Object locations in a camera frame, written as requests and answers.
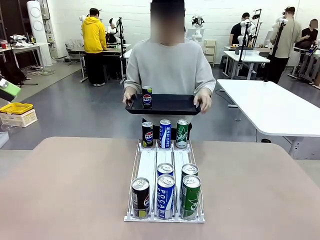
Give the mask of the person's left hand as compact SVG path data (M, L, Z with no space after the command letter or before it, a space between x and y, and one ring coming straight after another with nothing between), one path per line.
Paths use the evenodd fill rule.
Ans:
M200 107L200 112L205 114L212 106L212 98L206 93L197 94L194 97L193 104L195 107Z

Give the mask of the person's right hand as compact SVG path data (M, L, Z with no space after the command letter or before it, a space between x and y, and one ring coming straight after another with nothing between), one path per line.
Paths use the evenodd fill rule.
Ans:
M123 94L123 103L125 105L131 106L135 100L136 92L126 91Z

